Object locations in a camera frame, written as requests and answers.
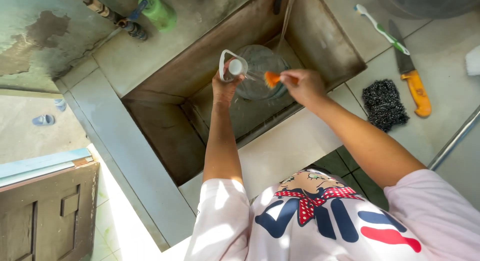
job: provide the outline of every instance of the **blue slipper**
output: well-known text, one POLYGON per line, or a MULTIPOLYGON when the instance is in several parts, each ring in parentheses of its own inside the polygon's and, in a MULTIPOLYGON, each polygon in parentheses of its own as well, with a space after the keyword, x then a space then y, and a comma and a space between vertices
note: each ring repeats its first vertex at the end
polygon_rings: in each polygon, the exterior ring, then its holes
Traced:
POLYGON ((55 123, 55 118, 52 115, 42 115, 34 118, 32 123, 37 126, 52 125, 55 123))
POLYGON ((65 109, 67 108, 67 102, 65 101, 65 99, 53 99, 53 102, 57 106, 57 109, 60 111, 65 111, 65 109))

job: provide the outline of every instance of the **pink t-shirt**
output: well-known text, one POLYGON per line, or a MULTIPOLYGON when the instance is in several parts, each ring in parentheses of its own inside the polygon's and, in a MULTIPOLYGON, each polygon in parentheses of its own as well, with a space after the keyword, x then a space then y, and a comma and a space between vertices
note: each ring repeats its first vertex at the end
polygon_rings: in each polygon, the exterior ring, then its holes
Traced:
POLYGON ((430 170, 385 188, 389 212, 313 169, 267 188, 251 206, 235 180, 201 188, 188 261, 480 259, 480 213, 430 170))

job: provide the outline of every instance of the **red polka dot bow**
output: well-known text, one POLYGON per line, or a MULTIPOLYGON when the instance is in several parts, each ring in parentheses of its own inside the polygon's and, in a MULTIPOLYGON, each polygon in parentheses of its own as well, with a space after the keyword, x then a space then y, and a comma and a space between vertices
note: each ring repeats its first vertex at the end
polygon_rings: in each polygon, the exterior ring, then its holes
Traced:
POLYGON ((275 196, 291 196, 300 198, 298 205, 298 220, 300 225, 304 225, 310 218, 314 216, 314 206, 321 206, 323 203, 327 202, 329 198, 351 198, 363 200, 357 196, 354 196, 357 192, 350 187, 330 187, 325 189, 324 193, 321 195, 321 198, 311 199, 310 197, 294 192, 294 191, 278 191, 275 193, 275 196))

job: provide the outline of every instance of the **knife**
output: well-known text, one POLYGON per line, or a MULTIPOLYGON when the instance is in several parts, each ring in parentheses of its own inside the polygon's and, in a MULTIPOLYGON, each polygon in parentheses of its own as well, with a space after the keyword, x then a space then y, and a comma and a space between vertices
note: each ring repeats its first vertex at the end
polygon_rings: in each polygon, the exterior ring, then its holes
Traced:
MULTIPOLYGON (((399 43, 405 46, 402 35, 393 20, 388 21, 388 29, 390 34, 395 37, 399 43)), ((415 66, 413 66, 412 58, 409 55, 403 54, 398 49, 394 48, 394 50, 397 58, 396 62, 399 66, 398 70, 400 73, 400 79, 407 81, 413 100, 417 104, 415 113, 420 117, 429 116, 432 111, 432 105, 430 105, 430 100, 423 87, 422 80, 418 75, 419 73, 417 69, 415 69, 415 66)))

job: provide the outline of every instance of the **hand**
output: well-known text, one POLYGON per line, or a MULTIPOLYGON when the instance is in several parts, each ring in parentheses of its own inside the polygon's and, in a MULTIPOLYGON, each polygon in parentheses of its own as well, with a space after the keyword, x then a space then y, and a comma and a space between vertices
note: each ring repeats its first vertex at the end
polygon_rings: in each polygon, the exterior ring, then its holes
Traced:
POLYGON ((280 81, 297 102, 310 110, 318 105, 319 101, 328 98, 325 84, 318 72, 304 69, 287 70, 280 73, 280 81), (292 78, 297 78, 298 84, 294 84, 292 78))
MULTIPOLYGON (((224 73, 228 71, 228 66, 233 59, 235 59, 235 57, 225 62, 225 65, 223 68, 224 73)), ((242 82, 244 78, 245 78, 244 75, 239 75, 234 80, 230 82, 225 82, 220 79, 220 71, 217 71, 215 76, 212 79, 213 104, 225 103, 225 104, 228 104, 228 107, 230 107, 233 94, 235 94, 235 89, 237 88, 237 85, 240 84, 240 82, 242 82)))

